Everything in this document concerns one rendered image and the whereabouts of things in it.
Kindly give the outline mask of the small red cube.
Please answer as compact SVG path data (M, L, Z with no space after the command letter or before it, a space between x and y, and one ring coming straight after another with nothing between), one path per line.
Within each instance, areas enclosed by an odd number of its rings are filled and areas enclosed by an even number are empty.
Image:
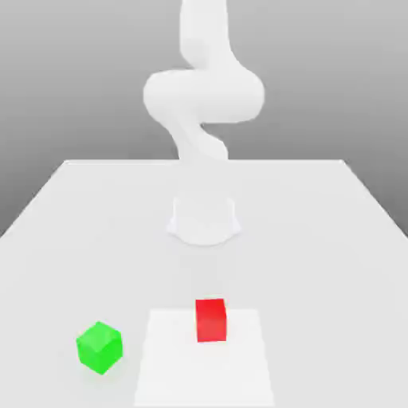
M195 301L195 311L199 343L226 341L227 315L223 299L198 299Z

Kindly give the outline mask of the small green cube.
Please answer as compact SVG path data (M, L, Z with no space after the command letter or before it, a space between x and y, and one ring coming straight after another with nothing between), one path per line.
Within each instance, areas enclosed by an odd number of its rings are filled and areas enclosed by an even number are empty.
M80 362L99 375L104 375L124 352L121 333L101 321L76 338L76 349Z

